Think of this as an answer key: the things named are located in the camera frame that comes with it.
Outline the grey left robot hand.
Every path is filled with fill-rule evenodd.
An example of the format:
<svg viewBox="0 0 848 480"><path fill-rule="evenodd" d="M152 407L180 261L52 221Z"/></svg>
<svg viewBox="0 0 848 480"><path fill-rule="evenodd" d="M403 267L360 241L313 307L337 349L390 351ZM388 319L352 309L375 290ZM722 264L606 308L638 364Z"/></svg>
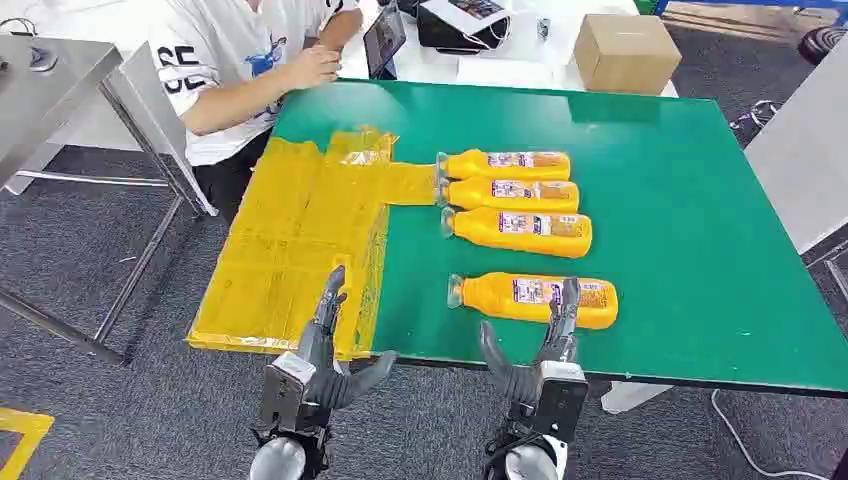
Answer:
<svg viewBox="0 0 848 480"><path fill-rule="evenodd" d="M347 298L345 267L336 266L324 285L312 319L301 334L297 355L315 367L306 383L304 400L325 409L342 409L385 380L398 353L386 351L372 365L354 374L344 375L334 367L334 332L340 307Z"/></svg>

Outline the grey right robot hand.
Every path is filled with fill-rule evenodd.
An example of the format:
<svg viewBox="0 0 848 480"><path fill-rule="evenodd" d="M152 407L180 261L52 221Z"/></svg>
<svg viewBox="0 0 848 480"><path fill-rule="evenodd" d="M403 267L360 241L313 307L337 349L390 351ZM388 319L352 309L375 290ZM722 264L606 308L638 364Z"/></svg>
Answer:
<svg viewBox="0 0 848 480"><path fill-rule="evenodd" d="M531 366L513 365L498 345L494 327L480 323L478 343L486 365L495 380L513 402L536 405L542 396L544 367L576 372L577 339L575 329L580 300L580 283L565 277L557 284L559 297L549 302L545 335Z"/></svg>

